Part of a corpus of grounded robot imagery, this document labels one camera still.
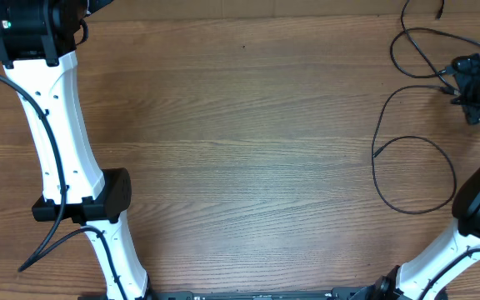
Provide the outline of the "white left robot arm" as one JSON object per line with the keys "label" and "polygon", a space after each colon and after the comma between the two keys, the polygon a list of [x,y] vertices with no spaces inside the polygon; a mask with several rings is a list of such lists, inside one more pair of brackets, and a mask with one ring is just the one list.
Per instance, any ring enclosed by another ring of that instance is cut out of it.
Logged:
{"label": "white left robot arm", "polygon": [[78,96],[76,33],[106,0],[0,0],[0,82],[20,98],[42,171],[39,222],[77,225],[92,244],[108,299],[149,299],[149,276],[128,226],[132,187],[125,168],[102,169]]}

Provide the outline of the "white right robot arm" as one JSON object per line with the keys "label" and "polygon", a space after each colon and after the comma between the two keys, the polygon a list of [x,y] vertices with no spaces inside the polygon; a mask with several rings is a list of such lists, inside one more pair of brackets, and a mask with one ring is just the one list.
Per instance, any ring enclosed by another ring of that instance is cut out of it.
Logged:
{"label": "white right robot arm", "polygon": [[[457,57],[449,71],[461,91],[467,122],[480,122],[480,56]],[[480,261],[480,168],[452,198],[453,220],[413,260],[355,294],[356,299],[444,299],[447,285]]]}

